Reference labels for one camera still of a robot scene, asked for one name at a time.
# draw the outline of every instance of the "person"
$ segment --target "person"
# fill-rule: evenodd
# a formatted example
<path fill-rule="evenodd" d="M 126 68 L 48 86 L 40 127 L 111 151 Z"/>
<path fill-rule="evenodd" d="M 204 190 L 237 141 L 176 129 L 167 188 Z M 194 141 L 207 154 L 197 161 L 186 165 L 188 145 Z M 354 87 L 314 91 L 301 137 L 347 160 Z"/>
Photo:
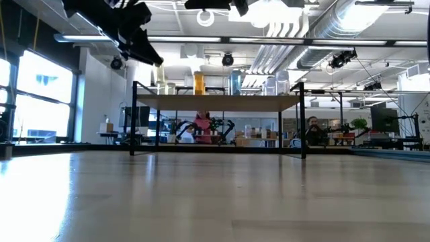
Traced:
<path fill-rule="evenodd" d="M 212 138 L 210 136 L 210 114 L 208 111 L 197 111 L 194 123 L 203 131 L 203 135 L 197 134 L 195 139 L 198 144 L 212 144 Z"/>
<path fill-rule="evenodd" d="M 318 118 L 315 116 L 308 118 L 309 129 L 306 131 L 308 145 L 319 145 L 323 141 L 323 132 L 319 128 Z"/>

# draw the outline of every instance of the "orange container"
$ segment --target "orange container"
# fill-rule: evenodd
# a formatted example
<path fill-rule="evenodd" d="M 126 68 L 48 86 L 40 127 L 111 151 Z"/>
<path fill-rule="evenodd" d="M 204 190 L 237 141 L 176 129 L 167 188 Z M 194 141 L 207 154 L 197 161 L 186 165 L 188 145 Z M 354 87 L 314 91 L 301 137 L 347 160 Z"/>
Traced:
<path fill-rule="evenodd" d="M 205 95 L 205 90 L 204 75 L 203 73 L 196 71 L 194 73 L 194 95 Z"/>

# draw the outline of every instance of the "pink shirt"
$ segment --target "pink shirt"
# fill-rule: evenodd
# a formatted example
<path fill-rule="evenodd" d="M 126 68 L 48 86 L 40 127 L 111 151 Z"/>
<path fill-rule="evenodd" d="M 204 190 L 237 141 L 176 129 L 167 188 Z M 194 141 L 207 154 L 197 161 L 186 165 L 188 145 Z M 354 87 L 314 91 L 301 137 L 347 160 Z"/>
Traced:
<path fill-rule="evenodd" d="M 206 143 L 206 144 L 212 144 L 212 139 L 210 136 L 210 120 L 209 119 L 201 119 L 196 118 L 194 122 L 201 128 L 204 132 L 204 136 L 196 135 L 196 141 L 199 143 Z"/>

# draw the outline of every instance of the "woman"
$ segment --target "woman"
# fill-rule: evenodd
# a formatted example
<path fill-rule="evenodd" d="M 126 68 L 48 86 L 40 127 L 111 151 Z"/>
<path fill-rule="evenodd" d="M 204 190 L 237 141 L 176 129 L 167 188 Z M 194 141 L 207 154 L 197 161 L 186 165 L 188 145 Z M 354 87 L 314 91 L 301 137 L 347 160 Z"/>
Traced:
<path fill-rule="evenodd" d="M 194 123 L 203 131 L 203 135 L 201 133 L 197 134 L 195 139 L 198 144 L 212 144 L 212 138 L 210 136 L 210 115 L 208 111 L 197 111 L 196 119 L 194 119 Z"/>

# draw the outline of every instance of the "computer screen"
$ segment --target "computer screen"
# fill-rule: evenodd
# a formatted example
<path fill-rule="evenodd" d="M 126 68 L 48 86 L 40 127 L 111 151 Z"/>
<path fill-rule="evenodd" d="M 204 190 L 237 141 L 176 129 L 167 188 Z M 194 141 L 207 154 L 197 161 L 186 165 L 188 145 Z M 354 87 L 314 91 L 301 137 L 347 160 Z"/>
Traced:
<path fill-rule="evenodd" d="M 372 130 L 400 133 L 397 110 L 372 107 L 370 114 L 372 115 Z"/>
<path fill-rule="evenodd" d="M 140 106 L 136 109 L 136 127 L 148 127 L 149 125 L 149 112 L 151 108 L 146 106 Z M 124 107 L 121 108 L 120 113 L 120 127 L 124 127 L 124 120 L 127 115 L 127 127 L 132 125 L 132 108 Z"/>

